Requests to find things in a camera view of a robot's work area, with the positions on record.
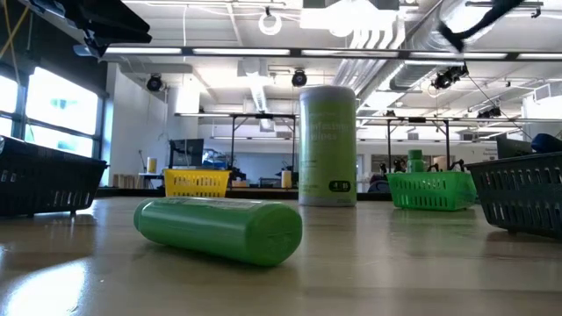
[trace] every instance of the green bottle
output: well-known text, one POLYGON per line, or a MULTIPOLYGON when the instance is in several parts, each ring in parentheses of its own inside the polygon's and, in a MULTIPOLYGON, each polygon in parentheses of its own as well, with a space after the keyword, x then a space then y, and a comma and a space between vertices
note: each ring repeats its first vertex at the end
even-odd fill
POLYGON ((137 206, 134 226, 154 242, 260 266, 283 262, 302 238, 290 206, 231 198, 150 198, 137 206))

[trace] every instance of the light fixture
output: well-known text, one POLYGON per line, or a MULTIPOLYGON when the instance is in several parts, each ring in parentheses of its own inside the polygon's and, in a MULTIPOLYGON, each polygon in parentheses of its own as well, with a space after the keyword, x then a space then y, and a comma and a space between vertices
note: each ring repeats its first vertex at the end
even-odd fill
POLYGON ((147 81, 147 89, 151 92, 160 92, 166 89, 166 84, 162 81, 162 74, 152 74, 147 81))
POLYGON ((281 17, 277 13, 270 13, 269 15, 264 13, 257 21, 257 26, 260 28, 260 31, 262 31, 262 33, 265 35, 270 35, 270 36, 276 35, 277 33, 279 33, 279 31, 281 31, 281 26, 282 26, 281 17), (275 19, 275 22, 273 23, 272 26, 265 26, 265 19, 268 17, 272 17, 275 19))
POLYGON ((408 66, 463 66, 464 61, 404 61, 408 66))
POLYGON ((562 54, 557 53, 524 53, 519 54, 517 59, 536 59, 536 60, 559 60, 562 61, 562 54))
POLYGON ((193 1, 193 0, 176 0, 176 1, 166 1, 166 0, 158 0, 158 1, 150 1, 150 0, 123 0, 123 4, 145 4, 148 6, 204 6, 204 7, 219 7, 224 8, 226 5, 232 5, 233 7, 242 7, 242 8, 263 8, 265 5, 271 8, 284 8, 286 3, 284 2, 260 2, 260 1, 193 1))
MULTIPOLYGON (((232 140, 231 136, 211 136, 209 137, 211 140, 232 140)), ((282 137, 243 137, 243 136, 236 136, 234 137, 234 140, 286 140, 286 141, 292 141, 292 139, 286 139, 286 138, 282 138, 282 137)), ((356 139, 356 141, 361 141, 361 142, 373 142, 373 143, 387 143, 387 139, 365 139, 365 138, 358 138, 356 139)), ((396 141, 396 142, 404 142, 404 143, 416 143, 416 144, 428 144, 428 143, 438 143, 438 142, 442 142, 444 140, 392 140, 392 141, 396 141)), ((481 143, 495 143, 495 141, 479 141, 481 143)), ((465 143, 472 143, 472 141, 470 140, 450 140, 449 143, 451 144, 465 144, 465 143)))
POLYGON ((293 87, 304 87, 306 85, 306 74, 305 70, 297 69, 295 70, 295 74, 292 76, 291 83, 293 87))
POLYGON ((198 118, 229 118, 230 114, 226 113, 176 113, 181 117, 198 117, 198 118))
POLYGON ((444 59, 504 59, 508 55, 505 53, 464 53, 455 54, 450 52, 412 52, 410 57, 412 58, 444 58, 444 59))
POLYGON ((182 48, 174 47, 109 47, 106 54, 181 54, 182 48))
POLYGON ((358 58, 396 58, 398 52, 351 50, 351 49, 303 49, 304 56, 358 57, 358 58))
POLYGON ((193 48, 195 55, 275 55, 288 56, 288 49, 261 49, 261 48, 193 48))
POLYGON ((504 59, 508 55, 505 53, 464 53, 462 57, 471 59, 504 59))

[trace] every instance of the yellow container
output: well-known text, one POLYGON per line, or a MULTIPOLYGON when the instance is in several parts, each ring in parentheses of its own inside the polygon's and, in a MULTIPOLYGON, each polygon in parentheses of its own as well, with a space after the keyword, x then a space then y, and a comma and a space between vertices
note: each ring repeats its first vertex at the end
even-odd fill
POLYGON ((157 164, 158 164, 158 160, 156 158, 148 157, 147 172, 148 173, 156 173, 156 165, 157 164))
POLYGON ((223 198, 229 170, 165 169, 166 197, 223 198))

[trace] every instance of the security camera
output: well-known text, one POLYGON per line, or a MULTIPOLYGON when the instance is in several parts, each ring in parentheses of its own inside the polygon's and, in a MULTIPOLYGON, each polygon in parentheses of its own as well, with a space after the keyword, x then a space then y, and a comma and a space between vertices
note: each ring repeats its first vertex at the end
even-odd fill
POLYGON ((306 75, 305 70, 297 69, 295 70, 295 74, 292 76, 291 80, 293 87, 304 87, 306 85, 306 75))
POLYGON ((152 92, 160 92, 166 88, 166 84, 162 81, 161 74, 152 74, 147 81, 147 89, 152 92))

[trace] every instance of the monitor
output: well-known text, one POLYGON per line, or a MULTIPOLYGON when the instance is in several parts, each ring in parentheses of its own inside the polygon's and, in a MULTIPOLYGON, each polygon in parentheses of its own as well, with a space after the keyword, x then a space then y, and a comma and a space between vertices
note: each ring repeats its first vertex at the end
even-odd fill
POLYGON ((204 140, 170 140, 169 168, 201 166, 204 140))

